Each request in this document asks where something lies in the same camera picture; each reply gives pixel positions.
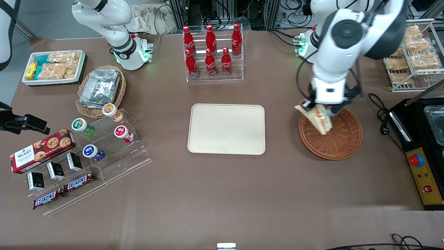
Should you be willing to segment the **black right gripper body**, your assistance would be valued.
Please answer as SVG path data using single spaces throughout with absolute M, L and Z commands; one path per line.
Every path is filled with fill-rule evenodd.
M 10 121 L 14 120 L 15 115 L 12 112 L 12 107 L 6 103 L 0 102 L 0 130 L 16 134 L 14 129 L 10 130 L 10 128 L 7 128 L 6 126 Z

